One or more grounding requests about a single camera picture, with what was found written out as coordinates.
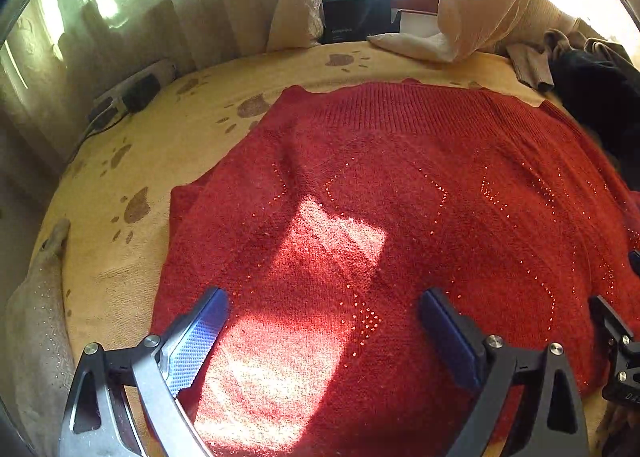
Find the red knitted garment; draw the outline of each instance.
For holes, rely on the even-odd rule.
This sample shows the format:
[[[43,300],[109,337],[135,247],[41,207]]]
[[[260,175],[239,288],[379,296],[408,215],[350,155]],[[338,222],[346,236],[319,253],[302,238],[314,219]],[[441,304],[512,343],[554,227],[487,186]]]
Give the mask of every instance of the red knitted garment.
[[[414,81],[292,87],[173,190],[152,331],[208,285],[229,294],[180,395],[216,454],[437,455],[470,397],[418,322],[420,293],[440,286],[512,345],[560,342],[593,392],[606,361],[587,298],[640,325],[635,198],[546,102]]]

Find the sheer curtain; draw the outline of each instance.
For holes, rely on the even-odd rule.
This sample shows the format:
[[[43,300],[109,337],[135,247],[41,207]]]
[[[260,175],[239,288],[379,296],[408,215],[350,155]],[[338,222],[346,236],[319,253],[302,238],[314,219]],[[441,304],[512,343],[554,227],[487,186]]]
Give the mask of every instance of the sheer curtain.
[[[161,58],[185,74],[310,47],[321,1],[31,0],[0,49],[0,114],[59,174],[92,101],[117,82]]]

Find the bed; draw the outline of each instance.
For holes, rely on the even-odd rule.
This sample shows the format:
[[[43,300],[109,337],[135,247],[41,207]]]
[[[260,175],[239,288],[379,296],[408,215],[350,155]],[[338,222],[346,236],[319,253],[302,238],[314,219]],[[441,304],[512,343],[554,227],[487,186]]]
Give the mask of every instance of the bed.
[[[500,56],[476,52],[464,62],[442,65],[368,43],[333,44],[243,58],[190,74],[164,88],[143,112],[87,141],[63,175],[36,242],[42,244],[60,217],[70,220],[63,298],[75,360],[89,342],[114,349],[135,345],[148,334],[168,250],[172,188],[214,166],[284,88],[297,84],[328,92],[407,78],[488,88],[534,106],[543,101],[517,81],[509,60]],[[132,403],[150,455],[162,455],[135,397]],[[595,394],[584,408],[593,444],[605,402]],[[493,445],[487,454],[499,450]]]

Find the silver bolt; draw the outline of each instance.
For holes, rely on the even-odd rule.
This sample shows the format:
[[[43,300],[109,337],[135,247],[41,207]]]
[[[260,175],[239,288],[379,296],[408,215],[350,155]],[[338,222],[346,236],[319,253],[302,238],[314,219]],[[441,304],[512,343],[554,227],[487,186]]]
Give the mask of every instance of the silver bolt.
[[[499,349],[504,345],[504,340],[498,336],[497,334],[492,334],[486,339],[489,347],[493,347],[494,349]]]
[[[143,343],[145,344],[145,347],[148,347],[150,349],[152,349],[153,347],[158,347],[158,344],[160,343],[160,337],[157,334],[150,334],[145,338],[145,341]]]
[[[562,353],[564,353],[562,345],[556,342],[549,345],[549,350],[551,351],[551,354],[555,354],[556,356],[562,356]]]
[[[91,356],[92,354],[96,354],[98,352],[98,344],[96,342],[88,343],[84,347],[84,354]]]

